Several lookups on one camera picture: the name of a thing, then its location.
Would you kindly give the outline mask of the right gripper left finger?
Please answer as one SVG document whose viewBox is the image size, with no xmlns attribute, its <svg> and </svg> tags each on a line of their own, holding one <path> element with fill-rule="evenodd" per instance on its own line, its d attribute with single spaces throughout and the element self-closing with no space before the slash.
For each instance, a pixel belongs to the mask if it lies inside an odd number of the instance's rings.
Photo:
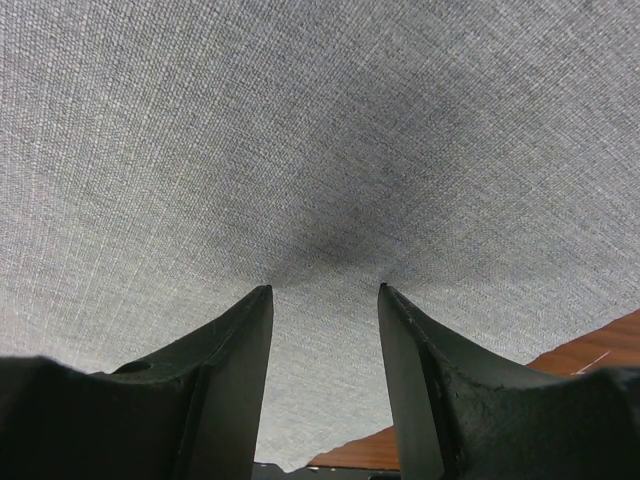
<svg viewBox="0 0 640 480">
<path fill-rule="evenodd" d="M 270 287 L 111 373 L 1 361 L 5 479 L 248 479 L 273 325 Z"/>
</svg>

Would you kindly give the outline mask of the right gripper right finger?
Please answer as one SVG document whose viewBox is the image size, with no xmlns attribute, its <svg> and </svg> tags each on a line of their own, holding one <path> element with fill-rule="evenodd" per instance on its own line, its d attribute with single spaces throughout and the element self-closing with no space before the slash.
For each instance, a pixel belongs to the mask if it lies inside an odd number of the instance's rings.
<svg viewBox="0 0 640 480">
<path fill-rule="evenodd" d="M 563 378 L 501 357 L 390 285 L 378 294 L 405 479 L 635 479 L 639 371 Z"/>
</svg>

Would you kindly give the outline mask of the grey cloth napkin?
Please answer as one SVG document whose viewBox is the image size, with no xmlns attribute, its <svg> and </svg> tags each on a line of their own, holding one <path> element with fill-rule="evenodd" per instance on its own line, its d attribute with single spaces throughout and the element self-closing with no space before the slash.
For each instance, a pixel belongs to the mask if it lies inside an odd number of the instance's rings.
<svg viewBox="0 0 640 480">
<path fill-rule="evenodd" d="M 1 351 L 109 371 L 258 285 L 256 456 L 391 423 L 390 284 L 528 363 L 639 306 L 635 1 L 5 1 Z"/>
</svg>

